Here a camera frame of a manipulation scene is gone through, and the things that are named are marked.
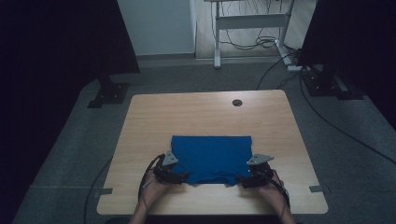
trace folded garment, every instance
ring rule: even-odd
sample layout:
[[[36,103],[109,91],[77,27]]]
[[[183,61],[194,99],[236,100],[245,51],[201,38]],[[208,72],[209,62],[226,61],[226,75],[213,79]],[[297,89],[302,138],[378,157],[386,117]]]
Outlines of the folded garment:
[[[186,182],[191,185],[236,185],[236,176],[250,176],[251,143],[251,136],[173,136],[178,163],[172,172],[190,173]]]

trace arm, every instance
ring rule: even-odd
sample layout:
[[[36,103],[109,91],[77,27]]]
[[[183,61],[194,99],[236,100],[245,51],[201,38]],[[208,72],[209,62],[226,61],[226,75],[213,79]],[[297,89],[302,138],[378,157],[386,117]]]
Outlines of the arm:
[[[130,224],[144,224],[151,206],[171,188],[170,184],[162,184],[157,181],[155,174],[149,171],[146,184],[139,202],[134,210]]]
[[[276,171],[274,171],[273,180],[283,186],[283,182],[279,180]],[[273,184],[268,183],[265,186],[259,187],[258,191],[262,198],[274,209],[282,224],[296,223],[286,204],[285,198]]]

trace white wall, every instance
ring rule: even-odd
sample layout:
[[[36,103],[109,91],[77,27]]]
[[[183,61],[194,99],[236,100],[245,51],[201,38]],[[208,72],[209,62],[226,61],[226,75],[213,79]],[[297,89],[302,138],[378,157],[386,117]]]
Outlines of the white wall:
[[[136,55],[195,52],[194,0],[118,0]]]

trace table leg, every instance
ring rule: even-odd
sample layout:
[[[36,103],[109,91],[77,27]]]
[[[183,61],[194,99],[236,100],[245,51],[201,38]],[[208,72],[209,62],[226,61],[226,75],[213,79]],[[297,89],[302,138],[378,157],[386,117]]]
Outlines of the table leg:
[[[215,68],[220,68],[220,45],[219,45],[219,2],[216,2],[216,42],[215,42]]]
[[[290,72],[297,72],[301,70],[300,66],[294,66],[293,62],[287,55],[289,54],[289,51],[285,48],[285,37],[286,37],[286,32],[288,31],[289,23],[290,23],[290,17],[291,17],[291,11],[293,10],[293,5],[294,5],[294,0],[291,0],[289,9],[286,12],[286,18],[285,22],[282,26],[282,32],[280,34],[279,40],[276,41],[276,47],[279,50],[280,56],[283,58],[283,63],[288,67],[288,71]]]

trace round hole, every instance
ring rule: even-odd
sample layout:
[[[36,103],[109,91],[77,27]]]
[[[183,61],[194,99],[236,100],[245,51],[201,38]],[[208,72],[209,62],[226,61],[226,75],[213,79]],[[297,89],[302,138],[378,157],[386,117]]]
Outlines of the round hole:
[[[234,106],[241,106],[241,105],[242,105],[242,101],[241,101],[241,100],[238,100],[238,99],[233,100],[233,105],[234,105]]]

